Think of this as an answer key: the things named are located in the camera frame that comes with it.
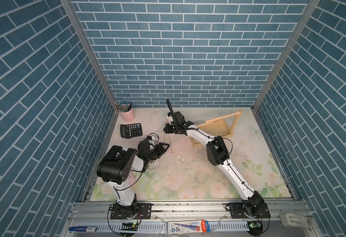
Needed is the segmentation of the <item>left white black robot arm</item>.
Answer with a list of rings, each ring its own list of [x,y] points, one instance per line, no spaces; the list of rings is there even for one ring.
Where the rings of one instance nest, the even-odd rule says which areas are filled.
[[[130,172],[145,173],[148,165],[161,158],[170,144],[143,140],[137,148],[124,149],[114,145],[99,162],[96,174],[106,182],[117,197],[113,212],[122,218],[131,218],[138,213],[137,197],[131,190]]]

